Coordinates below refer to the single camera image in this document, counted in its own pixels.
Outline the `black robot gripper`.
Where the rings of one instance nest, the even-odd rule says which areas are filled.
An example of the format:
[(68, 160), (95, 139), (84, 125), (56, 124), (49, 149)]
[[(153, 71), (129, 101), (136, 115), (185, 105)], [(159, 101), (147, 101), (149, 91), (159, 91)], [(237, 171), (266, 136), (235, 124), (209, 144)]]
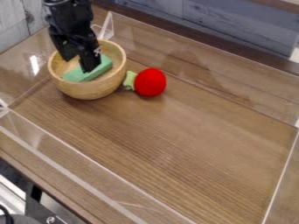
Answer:
[(47, 10), (51, 41), (65, 61), (79, 54), (84, 73), (101, 63), (96, 34), (91, 29), (93, 12), (91, 0), (43, 0)]

